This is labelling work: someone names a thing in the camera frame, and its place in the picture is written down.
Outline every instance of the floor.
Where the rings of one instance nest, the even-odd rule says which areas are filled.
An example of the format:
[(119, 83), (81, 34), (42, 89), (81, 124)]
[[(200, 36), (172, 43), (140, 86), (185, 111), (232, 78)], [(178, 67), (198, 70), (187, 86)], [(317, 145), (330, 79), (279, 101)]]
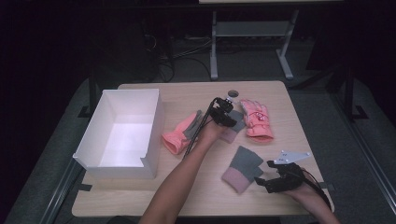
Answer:
[[(174, 71), (168, 63), (162, 62), (161, 73), (152, 81), (211, 81), (207, 48), (189, 54), (191, 49), (205, 43), (207, 38), (174, 39), (175, 54), (187, 55), (175, 60)], [(305, 69), (314, 39), (293, 39), (287, 59), (295, 77), (286, 80), (275, 53), (281, 43), (282, 39), (278, 38), (222, 39), (218, 81), (280, 80), (292, 87), (319, 73)], [(100, 67), (96, 72), (97, 76), (117, 74), (108, 67)], [(290, 90), (289, 94), (319, 169), (332, 186), (335, 214), (342, 223), (396, 223), (394, 208), (389, 205), (394, 198), (387, 194), (388, 191), (394, 196), (393, 186), (396, 186), (395, 128), (375, 103), (370, 90), (358, 80), (355, 80), (354, 105), (360, 105), (368, 119), (350, 122), (340, 106), (343, 89), (336, 94), (325, 90), (330, 78), (326, 76), (303, 90)], [(88, 87), (85, 79), (74, 92), (6, 223), (107, 223), (111, 219), (71, 214), (84, 174), (80, 167), (72, 165), (71, 155), (89, 122), (80, 115), (81, 109), (90, 104)], [(283, 224), (313, 220), (310, 216), (280, 218)], [(249, 221), (261, 223), (262, 220)]]

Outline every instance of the white box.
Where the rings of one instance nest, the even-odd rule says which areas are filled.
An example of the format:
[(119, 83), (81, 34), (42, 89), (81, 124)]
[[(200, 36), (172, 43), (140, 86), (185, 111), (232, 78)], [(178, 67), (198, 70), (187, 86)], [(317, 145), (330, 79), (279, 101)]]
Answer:
[(163, 124), (158, 89), (105, 90), (73, 158), (96, 178), (154, 178)]

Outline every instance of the electrical cord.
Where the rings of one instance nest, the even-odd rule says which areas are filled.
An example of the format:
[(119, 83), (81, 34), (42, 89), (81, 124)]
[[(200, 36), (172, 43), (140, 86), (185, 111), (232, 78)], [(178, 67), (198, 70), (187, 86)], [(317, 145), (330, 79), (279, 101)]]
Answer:
[(309, 185), (309, 187), (311, 187), (312, 189), (314, 189), (317, 194), (323, 199), (323, 201), (327, 204), (327, 206), (329, 206), (330, 210), (332, 210), (332, 205), (330, 204), (329, 198), (327, 197), (327, 195), (324, 193), (324, 191), (321, 189), (320, 185), (318, 184), (318, 181), (313, 177), (314, 181), (316, 182), (316, 184), (312, 183), (312, 181), (308, 180), (305, 176), (299, 176), (295, 173), (292, 172), (286, 172), (286, 174), (289, 175), (294, 175), (295, 177), (303, 180), (305, 182), (305, 184)]

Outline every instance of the pink fabric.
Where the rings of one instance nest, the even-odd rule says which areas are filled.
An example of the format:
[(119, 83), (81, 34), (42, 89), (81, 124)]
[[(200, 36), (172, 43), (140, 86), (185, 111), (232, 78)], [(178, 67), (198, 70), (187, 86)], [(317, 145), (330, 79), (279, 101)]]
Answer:
[(245, 111), (244, 120), (247, 125), (247, 136), (255, 142), (272, 141), (274, 135), (270, 128), (267, 107), (257, 101), (241, 100), (240, 102)]
[(221, 179), (231, 185), (239, 194), (243, 193), (251, 184), (241, 172), (233, 167), (228, 167)]
[(194, 121), (196, 112), (189, 115), (186, 119), (181, 121), (170, 133), (163, 133), (163, 144), (172, 154), (179, 154), (189, 145), (190, 140), (186, 138), (183, 131)]
[(163, 144), (172, 154), (180, 154), (189, 143), (190, 140), (188, 140), (183, 133), (163, 133)]

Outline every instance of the dark background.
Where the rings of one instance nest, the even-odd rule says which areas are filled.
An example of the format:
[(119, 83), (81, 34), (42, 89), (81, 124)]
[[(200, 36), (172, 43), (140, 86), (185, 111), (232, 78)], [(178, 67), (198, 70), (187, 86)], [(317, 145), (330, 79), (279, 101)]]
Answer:
[[(160, 43), (165, 51), (169, 47), (168, 34), (179, 37), (186, 32), (210, 33), (208, 12), (172, 14), (164, 20), (163, 14), (92, 9), (103, 2), (0, 2), (0, 221), (7, 217), (83, 80), (111, 68), (126, 75), (98, 76), (103, 89), (116, 88), (122, 82), (150, 82), (156, 75), (156, 66), (155, 57), (147, 55), (143, 48), (145, 30), (163, 37)], [(351, 67), (393, 124), (395, 9), (387, 1), (348, 1), (336, 13), (306, 10), (300, 14), (293, 34), (293, 38), (311, 36), (317, 40), (307, 69), (324, 70), (335, 63)], [(143, 17), (148, 21), (144, 26), (140, 23)]]

